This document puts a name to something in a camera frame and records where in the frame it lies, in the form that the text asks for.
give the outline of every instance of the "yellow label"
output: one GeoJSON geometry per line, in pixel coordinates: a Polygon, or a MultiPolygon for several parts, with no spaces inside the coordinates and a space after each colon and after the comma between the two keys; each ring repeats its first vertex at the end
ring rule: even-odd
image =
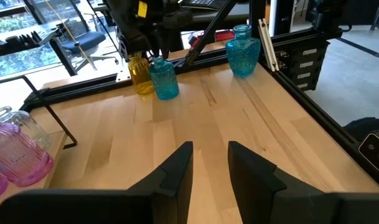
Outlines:
{"type": "Polygon", "coordinates": [[[147,11],[147,4],[143,1],[139,1],[138,16],[145,18],[146,17],[146,11],[147,11]]]}

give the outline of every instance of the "white wall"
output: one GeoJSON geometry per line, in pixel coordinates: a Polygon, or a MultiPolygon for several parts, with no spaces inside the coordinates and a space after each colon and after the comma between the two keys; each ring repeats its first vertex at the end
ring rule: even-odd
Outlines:
{"type": "Polygon", "coordinates": [[[304,10],[307,10],[308,0],[299,0],[299,2],[297,3],[297,9],[296,9],[296,12],[301,12],[301,10],[302,10],[302,5],[304,4],[304,1],[306,2],[306,5],[304,6],[304,10]]]}
{"type": "MultiPolygon", "coordinates": [[[[269,12],[269,36],[273,37],[274,36],[274,27],[275,27],[275,18],[276,18],[276,5],[277,5],[277,1],[278,0],[271,0],[271,9],[270,9],[270,12],[269,12]]],[[[293,10],[294,10],[294,7],[296,5],[296,0],[293,1],[293,10]]],[[[293,20],[294,20],[294,14],[295,12],[292,11],[292,18],[291,18],[291,23],[290,23],[290,29],[291,27],[293,26],[293,20]]]]}

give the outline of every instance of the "window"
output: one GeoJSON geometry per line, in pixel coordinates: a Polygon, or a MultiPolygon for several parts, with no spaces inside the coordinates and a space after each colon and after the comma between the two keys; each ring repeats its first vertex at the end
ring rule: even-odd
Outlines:
{"type": "MultiPolygon", "coordinates": [[[[36,24],[36,21],[28,12],[1,17],[0,34],[34,26],[36,24]]],[[[57,62],[59,62],[59,59],[49,44],[36,49],[1,56],[0,77],[57,62]]]]}
{"type": "Polygon", "coordinates": [[[32,15],[27,12],[13,16],[5,16],[0,18],[0,34],[34,26],[36,24],[32,15]]]}
{"type": "Polygon", "coordinates": [[[69,0],[34,0],[35,6],[39,9],[41,15],[44,17],[46,22],[53,22],[59,20],[55,13],[51,10],[48,4],[51,5],[52,9],[62,18],[62,19],[76,19],[80,20],[77,11],[73,7],[69,0]]]}
{"type": "Polygon", "coordinates": [[[23,4],[23,0],[0,0],[0,9],[7,9],[21,4],[23,4]]]}

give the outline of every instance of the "clear glass jar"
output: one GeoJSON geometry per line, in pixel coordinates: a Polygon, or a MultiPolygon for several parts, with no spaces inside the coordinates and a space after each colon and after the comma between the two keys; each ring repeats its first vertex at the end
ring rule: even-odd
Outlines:
{"type": "Polygon", "coordinates": [[[54,160],[18,125],[0,123],[0,173],[18,187],[32,185],[51,170],[54,160]]]}
{"type": "Polygon", "coordinates": [[[149,63],[142,58],[141,52],[130,54],[128,70],[133,81],[135,92],[138,94],[148,94],[153,92],[153,84],[149,76],[149,63]]]}
{"type": "Polygon", "coordinates": [[[0,122],[18,125],[22,132],[34,140],[42,149],[48,150],[51,145],[49,135],[26,111],[14,111],[9,106],[0,108],[0,122]]]}

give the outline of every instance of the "wooden table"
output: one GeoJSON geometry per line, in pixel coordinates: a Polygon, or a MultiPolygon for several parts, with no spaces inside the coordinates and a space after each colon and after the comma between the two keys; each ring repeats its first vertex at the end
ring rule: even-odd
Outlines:
{"type": "MultiPolygon", "coordinates": [[[[326,192],[379,192],[378,184],[261,66],[246,79],[228,65],[178,76],[170,101],[132,87],[52,105],[78,146],[64,150],[51,188],[127,189],[184,141],[194,142],[188,223],[241,223],[228,141],[238,141],[326,192]]],[[[44,108],[32,116],[58,131],[44,108]]]]}

